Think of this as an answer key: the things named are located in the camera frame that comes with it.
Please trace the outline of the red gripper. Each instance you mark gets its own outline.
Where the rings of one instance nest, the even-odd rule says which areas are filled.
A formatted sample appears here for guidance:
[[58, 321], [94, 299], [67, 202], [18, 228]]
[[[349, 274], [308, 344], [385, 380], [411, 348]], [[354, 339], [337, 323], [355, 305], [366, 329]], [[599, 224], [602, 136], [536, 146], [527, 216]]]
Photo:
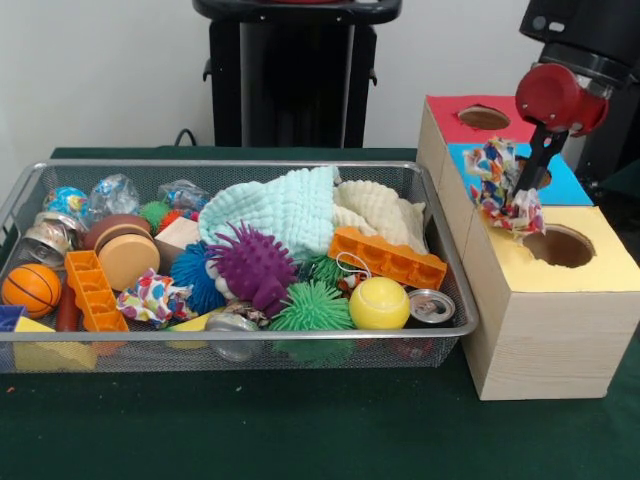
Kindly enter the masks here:
[[515, 94], [520, 117], [536, 124], [514, 193], [538, 189], [552, 157], [569, 133], [584, 136], [598, 128], [609, 111], [609, 88], [556, 63], [534, 65]]

